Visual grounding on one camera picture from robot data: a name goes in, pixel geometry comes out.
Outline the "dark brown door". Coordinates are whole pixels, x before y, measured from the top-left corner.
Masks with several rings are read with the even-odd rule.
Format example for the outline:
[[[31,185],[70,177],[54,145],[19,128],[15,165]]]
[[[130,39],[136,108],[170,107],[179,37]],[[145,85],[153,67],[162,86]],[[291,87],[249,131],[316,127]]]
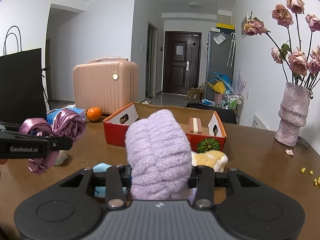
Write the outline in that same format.
[[[187,94],[200,76],[201,33],[166,31],[163,93]]]

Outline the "yellow crumbs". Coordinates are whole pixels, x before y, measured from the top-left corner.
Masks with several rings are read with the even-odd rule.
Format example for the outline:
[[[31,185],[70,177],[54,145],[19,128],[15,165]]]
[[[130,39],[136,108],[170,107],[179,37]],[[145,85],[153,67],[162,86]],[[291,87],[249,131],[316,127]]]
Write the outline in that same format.
[[[301,174],[308,174],[312,178],[313,185],[315,187],[319,186],[319,176],[316,177],[316,174],[313,170],[308,170],[306,167],[300,169]]]

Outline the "wall electrical panel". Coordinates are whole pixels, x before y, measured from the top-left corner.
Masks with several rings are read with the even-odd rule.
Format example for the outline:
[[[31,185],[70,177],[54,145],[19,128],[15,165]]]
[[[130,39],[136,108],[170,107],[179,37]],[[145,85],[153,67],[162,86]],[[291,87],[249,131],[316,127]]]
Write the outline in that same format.
[[[245,31],[245,27],[247,24],[247,21],[249,20],[249,14],[246,14],[245,17],[243,18],[242,22],[241,22],[241,35],[242,38],[245,38],[247,36],[246,31]]]

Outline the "yellow white plush toy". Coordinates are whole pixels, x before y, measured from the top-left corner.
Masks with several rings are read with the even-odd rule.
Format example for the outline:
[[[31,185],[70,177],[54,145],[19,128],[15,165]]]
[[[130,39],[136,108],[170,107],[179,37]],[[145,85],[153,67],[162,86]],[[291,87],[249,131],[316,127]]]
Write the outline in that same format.
[[[211,150],[205,153],[191,152],[193,166],[208,166],[215,172],[223,172],[228,163],[228,157],[223,152]]]

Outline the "black paper bag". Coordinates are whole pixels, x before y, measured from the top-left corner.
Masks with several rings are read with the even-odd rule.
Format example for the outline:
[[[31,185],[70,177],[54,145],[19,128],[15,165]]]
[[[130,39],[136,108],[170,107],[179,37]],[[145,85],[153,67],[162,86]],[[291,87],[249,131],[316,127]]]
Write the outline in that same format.
[[[29,118],[47,117],[42,83],[42,50],[22,50],[21,32],[15,34],[13,25],[6,38],[14,35],[17,52],[7,53],[3,44],[1,56],[1,122],[22,124]]]

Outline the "fluffy purple headband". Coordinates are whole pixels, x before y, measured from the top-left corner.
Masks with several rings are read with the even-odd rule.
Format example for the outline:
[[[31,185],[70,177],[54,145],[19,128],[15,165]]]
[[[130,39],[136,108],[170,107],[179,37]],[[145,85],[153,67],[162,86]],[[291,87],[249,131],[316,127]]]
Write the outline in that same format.
[[[175,127],[171,134],[152,135],[144,125],[129,127],[125,147],[132,168],[133,199],[179,200],[191,196],[191,146],[180,128]]]

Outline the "purple satin scrunchie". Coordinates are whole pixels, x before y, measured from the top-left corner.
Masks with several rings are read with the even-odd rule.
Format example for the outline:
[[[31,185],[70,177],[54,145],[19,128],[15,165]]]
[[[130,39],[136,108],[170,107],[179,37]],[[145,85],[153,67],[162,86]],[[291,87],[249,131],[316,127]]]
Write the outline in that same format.
[[[74,142],[85,133],[86,125],[76,114],[60,112],[49,124],[43,118],[30,118],[23,122],[19,132],[36,136],[56,136],[71,138]],[[33,174],[41,175],[50,169],[59,155],[59,150],[50,151],[45,158],[28,160],[28,168]]]

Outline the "grey refrigerator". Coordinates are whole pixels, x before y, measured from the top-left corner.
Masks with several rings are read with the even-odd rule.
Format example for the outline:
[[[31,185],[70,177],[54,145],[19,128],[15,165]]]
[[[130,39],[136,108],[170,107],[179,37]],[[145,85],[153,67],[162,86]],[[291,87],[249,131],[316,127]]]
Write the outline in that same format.
[[[214,101],[214,90],[209,87],[219,78],[217,74],[231,85],[234,72],[234,30],[228,28],[212,29],[208,33],[207,68],[204,98]]]

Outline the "blue tissue pack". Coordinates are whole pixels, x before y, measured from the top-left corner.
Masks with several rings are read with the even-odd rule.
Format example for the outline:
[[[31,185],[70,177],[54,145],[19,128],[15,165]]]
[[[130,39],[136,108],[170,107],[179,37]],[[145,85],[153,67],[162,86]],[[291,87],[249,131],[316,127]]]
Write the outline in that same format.
[[[54,109],[51,110],[47,113],[47,122],[49,124],[53,124],[54,118],[58,115],[58,113],[63,112],[63,113],[72,113],[76,114],[80,117],[81,120],[85,121],[86,120],[86,113],[84,109],[80,108],[59,108],[59,109]]]

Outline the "dried pink roses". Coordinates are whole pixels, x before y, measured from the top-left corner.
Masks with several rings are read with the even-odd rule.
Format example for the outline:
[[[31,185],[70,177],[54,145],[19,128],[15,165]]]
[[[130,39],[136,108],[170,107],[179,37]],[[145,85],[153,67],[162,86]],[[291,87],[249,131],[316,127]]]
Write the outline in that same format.
[[[271,56],[275,63],[281,64],[282,68],[288,66],[291,72],[289,79],[293,85],[303,86],[310,91],[319,84],[319,45],[312,48],[314,33],[319,33],[319,17],[315,14],[305,13],[303,0],[284,0],[285,4],[276,4],[272,10],[272,18],[277,25],[287,31],[287,41],[279,45],[271,36],[264,22],[257,17],[249,15],[245,31],[247,36],[266,35],[274,44]],[[307,51],[303,50],[302,36],[300,31],[299,16],[303,16],[310,31]]]

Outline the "orange fruit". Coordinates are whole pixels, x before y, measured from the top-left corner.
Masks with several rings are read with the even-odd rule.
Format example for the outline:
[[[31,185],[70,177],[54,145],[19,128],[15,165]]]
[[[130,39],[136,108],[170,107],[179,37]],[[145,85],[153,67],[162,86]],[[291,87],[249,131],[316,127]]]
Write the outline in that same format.
[[[86,112],[87,119],[90,122],[100,121],[102,114],[102,110],[98,107],[92,107]]]

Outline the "light blue plush toy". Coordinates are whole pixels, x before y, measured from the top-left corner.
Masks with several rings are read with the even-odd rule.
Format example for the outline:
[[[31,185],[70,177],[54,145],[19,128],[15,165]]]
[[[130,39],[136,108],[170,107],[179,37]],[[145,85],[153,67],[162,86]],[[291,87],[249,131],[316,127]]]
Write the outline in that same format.
[[[110,165],[107,163],[99,163],[93,167],[93,183],[94,183],[94,196],[96,198],[105,199],[106,198],[106,178],[107,178],[107,171],[110,168],[115,168],[118,170],[121,182],[124,185],[122,187],[122,193],[124,198],[130,192],[131,187],[131,171],[132,168],[130,165]]]

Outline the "red cardboard box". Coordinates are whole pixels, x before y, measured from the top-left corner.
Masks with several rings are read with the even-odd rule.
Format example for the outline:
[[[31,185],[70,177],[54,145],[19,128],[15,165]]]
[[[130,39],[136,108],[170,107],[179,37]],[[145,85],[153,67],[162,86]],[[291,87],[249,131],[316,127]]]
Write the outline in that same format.
[[[202,134],[189,133],[189,118],[201,119]],[[180,128],[194,152],[204,139],[208,139],[210,149],[222,151],[227,139],[216,111],[132,102],[103,120],[106,142],[124,147],[127,130],[129,127],[137,128],[138,125],[144,125],[152,135],[161,132],[171,134],[175,127]]]

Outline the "purple textured vase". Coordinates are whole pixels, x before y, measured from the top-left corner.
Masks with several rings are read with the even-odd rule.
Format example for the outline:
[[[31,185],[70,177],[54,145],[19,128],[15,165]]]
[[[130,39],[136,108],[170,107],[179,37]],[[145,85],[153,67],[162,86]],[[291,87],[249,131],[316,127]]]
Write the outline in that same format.
[[[278,115],[279,128],[275,139],[283,145],[294,147],[299,130],[306,125],[310,105],[310,90],[303,86],[286,83]]]

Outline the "utility cart with bottles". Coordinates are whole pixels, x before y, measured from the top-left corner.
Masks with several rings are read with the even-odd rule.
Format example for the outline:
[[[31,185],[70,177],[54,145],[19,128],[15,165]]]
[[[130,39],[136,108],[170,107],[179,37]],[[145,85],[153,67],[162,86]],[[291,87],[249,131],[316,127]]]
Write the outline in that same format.
[[[232,110],[235,114],[236,124],[240,124],[242,109],[244,106],[244,97],[233,94],[230,90],[225,90],[222,94],[214,93],[216,107],[224,110]]]

